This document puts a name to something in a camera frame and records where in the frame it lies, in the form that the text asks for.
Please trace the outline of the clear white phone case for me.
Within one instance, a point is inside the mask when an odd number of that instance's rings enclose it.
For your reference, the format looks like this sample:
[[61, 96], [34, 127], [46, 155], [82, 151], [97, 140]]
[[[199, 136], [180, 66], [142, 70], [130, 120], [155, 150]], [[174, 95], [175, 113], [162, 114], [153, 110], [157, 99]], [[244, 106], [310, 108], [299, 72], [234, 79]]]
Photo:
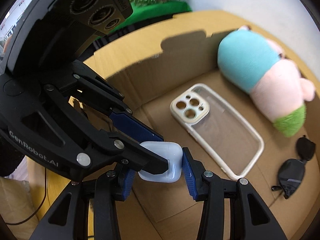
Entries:
[[176, 121], [232, 180], [247, 176], [264, 151], [257, 130], [204, 83], [185, 90], [170, 104]]

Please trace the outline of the black sunglasses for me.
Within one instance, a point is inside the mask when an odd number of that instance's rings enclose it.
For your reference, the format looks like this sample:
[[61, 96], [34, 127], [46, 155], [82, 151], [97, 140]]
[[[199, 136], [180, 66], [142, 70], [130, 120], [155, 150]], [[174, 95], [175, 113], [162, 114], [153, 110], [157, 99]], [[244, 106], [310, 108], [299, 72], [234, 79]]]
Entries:
[[271, 187], [272, 191], [283, 191], [285, 199], [289, 199], [301, 185], [306, 163], [313, 158], [316, 144], [303, 135], [296, 142], [296, 152], [299, 159], [287, 159], [278, 170], [278, 184]]

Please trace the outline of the green table cloth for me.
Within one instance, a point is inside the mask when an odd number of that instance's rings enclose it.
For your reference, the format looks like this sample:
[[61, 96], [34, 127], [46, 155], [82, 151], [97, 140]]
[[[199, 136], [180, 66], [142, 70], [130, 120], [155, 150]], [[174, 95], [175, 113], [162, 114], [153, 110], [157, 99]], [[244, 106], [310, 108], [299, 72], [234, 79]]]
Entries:
[[175, 14], [192, 12], [190, 5], [184, 1], [168, 1], [165, 3], [155, 3], [144, 6], [137, 6], [131, 3], [133, 13], [124, 22], [113, 28], [109, 34], [112, 34], [120, 29], [129, 27], [135, 24], [144, 24], [163, 20]]

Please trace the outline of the pink teal plush pig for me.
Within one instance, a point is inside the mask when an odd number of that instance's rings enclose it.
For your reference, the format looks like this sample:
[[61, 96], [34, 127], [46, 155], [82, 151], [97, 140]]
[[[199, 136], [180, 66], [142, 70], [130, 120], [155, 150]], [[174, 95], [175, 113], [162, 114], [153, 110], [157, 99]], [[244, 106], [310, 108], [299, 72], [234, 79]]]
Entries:
[[243, 25], [221, 40], [217, 65], [281, 134], [292, 137], [304, 125], [306, 103], [315, 98], [315, 85], [302, 77], [277, 42]]

